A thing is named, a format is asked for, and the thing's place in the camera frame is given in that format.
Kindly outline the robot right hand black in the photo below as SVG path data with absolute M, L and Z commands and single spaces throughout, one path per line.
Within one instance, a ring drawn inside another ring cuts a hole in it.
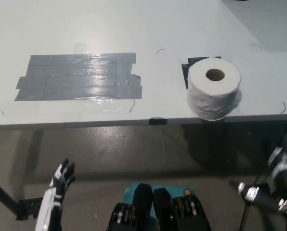
M 231 180 L 229 185 L 245 202 L 260 209 L 287 215 L 287 153 L 284 147 L 276 147 L 267 162 L 271 179 L 275 183 L 276 196 L 272 196 L 258 184 L 246 184 Z

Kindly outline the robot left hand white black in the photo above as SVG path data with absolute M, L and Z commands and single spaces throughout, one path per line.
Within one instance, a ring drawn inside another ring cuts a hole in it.
M 60 231 L 63 201 L 66 191 L 75 180 L 75 164 L 64 159 L 55 171 L 44 193 L 35 226 L 36 231 Z

